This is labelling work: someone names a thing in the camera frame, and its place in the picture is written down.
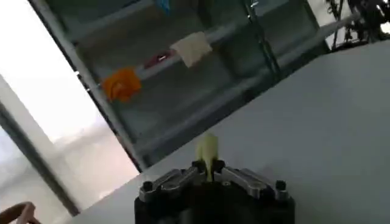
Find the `orange object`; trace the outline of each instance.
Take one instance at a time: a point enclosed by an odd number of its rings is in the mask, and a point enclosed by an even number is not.
[[[118,70],[103,82],[103,90],[111,101],[119,99],[126,102],[140,89],[139,78],[135,75],[134,70],[129,68]]]

